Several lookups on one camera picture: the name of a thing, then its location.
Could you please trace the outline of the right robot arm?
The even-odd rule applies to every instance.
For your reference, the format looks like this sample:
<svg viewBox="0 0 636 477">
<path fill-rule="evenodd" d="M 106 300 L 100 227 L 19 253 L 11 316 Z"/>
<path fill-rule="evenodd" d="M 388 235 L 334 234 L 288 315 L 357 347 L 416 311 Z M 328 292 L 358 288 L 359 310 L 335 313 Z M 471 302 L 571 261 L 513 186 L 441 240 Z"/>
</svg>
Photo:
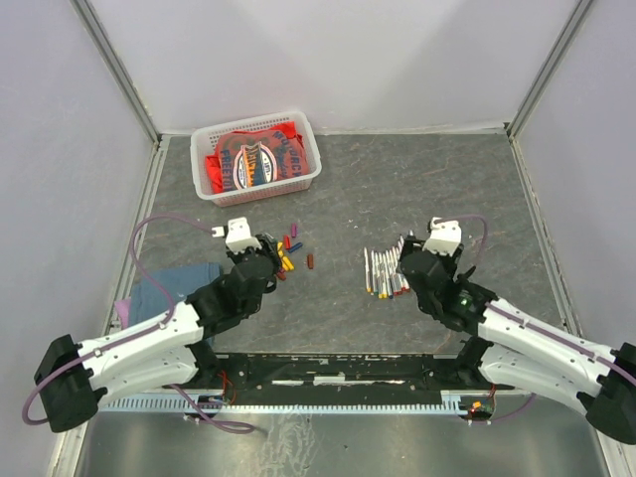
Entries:
<svg viewBox="0 0 636 477">
<path fill-rule="evenodd" d="M 465 358 L 454 365 L 459 384 L 475 389 L 487 381 L 557 401 L 604 435 L 634 444 L 634 345 L 598 344 L 521 311 L 458 272 L 462 251 L 459 238 L 409 235 L 397 261 L 418 309 L 469 335 Z"/>
</svg>

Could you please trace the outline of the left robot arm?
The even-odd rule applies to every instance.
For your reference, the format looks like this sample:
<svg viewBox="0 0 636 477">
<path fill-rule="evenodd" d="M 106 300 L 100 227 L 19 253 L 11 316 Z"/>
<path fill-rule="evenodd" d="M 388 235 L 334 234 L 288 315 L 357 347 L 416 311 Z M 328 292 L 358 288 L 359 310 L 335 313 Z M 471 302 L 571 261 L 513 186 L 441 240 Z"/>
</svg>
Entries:
<svg viewBox="0 0 636 477">
<path fill-rule="evenodd" d="M 277 241 L 269 234 L 227 238 L 226 248 L 231 271 L 173 308 L 109 336 L 52 341 L 30 395 L 45 412 L 38 423 L 65 432 L 119 398 L 188 382 L 213 385 L 220 366 L 211 339 L 259 311 L 281 268 Z"/>
</svg>

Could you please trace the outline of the yellow cap marker top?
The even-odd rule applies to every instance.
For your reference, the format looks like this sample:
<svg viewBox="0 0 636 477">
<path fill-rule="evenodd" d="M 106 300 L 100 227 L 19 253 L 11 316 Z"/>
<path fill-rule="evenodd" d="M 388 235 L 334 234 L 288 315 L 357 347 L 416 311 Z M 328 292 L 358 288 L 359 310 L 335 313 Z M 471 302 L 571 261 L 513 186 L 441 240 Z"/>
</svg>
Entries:
<svg viewBox="0 0 636 477">
<path fill-rule="evenodd" d="M 390 270 L 389 259 L 388 259 L 388 251 L 385 250 L 382 253 L 382 263 L 384 268 L 384 277 L 386 284 L 386 296 L 387 299 L 394 298 L 394 284 L 393 284 L 393 276 Z"/>
</svg>

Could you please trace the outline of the blue cap marker group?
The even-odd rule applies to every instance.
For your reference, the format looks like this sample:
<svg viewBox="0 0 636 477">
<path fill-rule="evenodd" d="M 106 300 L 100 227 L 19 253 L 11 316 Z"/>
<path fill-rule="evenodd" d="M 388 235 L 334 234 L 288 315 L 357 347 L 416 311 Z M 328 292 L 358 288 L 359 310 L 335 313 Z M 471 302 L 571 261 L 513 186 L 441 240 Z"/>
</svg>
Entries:
<svg viewBox="0 0 636 477">
<path fill-rule="evenodd" d="M 396 268 L 394 267 L 392 251 L 390 249 L 388 249 L 388 259 L 389 259 L 390 270 L 391 270 L 391 273 L 392 273 L 392 276 L 393 276 L 394 297 L 396 297 L 396 296 L 401 294 L 401 287 L 400 287 L 399 280 L 398 280 L 397 275 L 396 275 Z"/>
</svg>

